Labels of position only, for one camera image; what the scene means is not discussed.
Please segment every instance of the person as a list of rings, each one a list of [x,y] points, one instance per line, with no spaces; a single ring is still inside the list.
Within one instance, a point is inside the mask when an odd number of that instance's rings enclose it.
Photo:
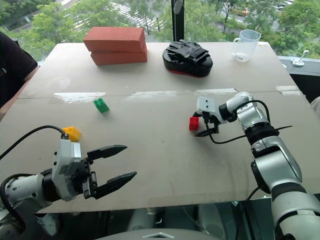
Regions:
[[[0,31],[0,120],[38,68],[26,51]]]

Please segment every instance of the robotic arm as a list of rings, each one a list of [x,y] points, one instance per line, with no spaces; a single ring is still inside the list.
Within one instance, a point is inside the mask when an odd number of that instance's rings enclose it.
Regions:
[[[91,165],[96,159],[111,157],[126,148],[107,146],[89,151],[87,157],[82,158],[80,143],[62,138],[51,169],[36,175],[15,174],[1,184],[4,208],[0,206],[0,239],[15,239],[28,228],[34,214],[57,200],[68,202],[79,194],[85,199],[99,199],[120,189],[137,173],[126,173],[98,186]]]
[[[276,240],[319,239],[320,202],[301,185],[299,165],[248,92],[238,93],[223,105],[199,97],[193,116],[202,116],[210,133],[238,119],[255,158],[251,169],[257,185],[272,197]],[[214,131],[208,123],[214,124]]]

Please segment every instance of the table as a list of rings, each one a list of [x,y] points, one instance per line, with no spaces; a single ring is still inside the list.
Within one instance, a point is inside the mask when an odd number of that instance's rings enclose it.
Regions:
[[[162,53],[169,43],[147,42],[148,62],[96,66],[83,43],[58,44],[19,98],[48,98],[55,93],[131,95],[150,91],[232,89],[276,91],[275,86],[295,86],[269,44],[257,46],[252,60],[237,62],[231,42],[203,42],[213,60],[210,74],[194,78],[168,71]]]

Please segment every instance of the black shirt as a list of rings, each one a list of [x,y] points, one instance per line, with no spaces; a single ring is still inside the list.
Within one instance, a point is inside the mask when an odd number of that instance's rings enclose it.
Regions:
[[[11,38],[0,31],[0,108],[22,85],[38,63]]]

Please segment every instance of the white tabletop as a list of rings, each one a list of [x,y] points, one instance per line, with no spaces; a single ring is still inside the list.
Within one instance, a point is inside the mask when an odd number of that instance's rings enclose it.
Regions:
[[[320,193],[320,121],[302,95],[280,92],[252,93],[270,110],[271,124],[281,131],[303,174],[303,186]],[[221,104],[233,94],[207,94]],[[60,98],[18,99],[0,123],[0,153],[16,139],[41,125],[75,126],[83,156],[89,150],[112,144],[128,149],[96,160],[101,185],[117,175],[137,171],[123,188],[101,199],[57,201],[43,212],[85,212],[244,200],[257,186],[251,171],[253,157],[243,138],[214,145],[208,137],[194,137],[189,117],[199,97],[185,94],[103,96],[110,111],[101,114],[91,97],[78,101]],[[242,135],[237,122],[222,125],[218,141]],[[20,143],[0,161],[0,181],[16,173],[40,173],[52,167],[60,134],[48,129]],[[261,191],[256,198],[263,197]]]
[[[268,43],[257,45],[249,62],[237,62],[231,42],[202,42],[213,68],[196,78],[168,71],[162,59],[169,43],[147,42],[148,61],[96,66],[83,43],[58,44],[19,98],[48,98],[55,93],[100,93],[129,96],[135,92],[236,89],[271,92],[276,86],[295,86]]]

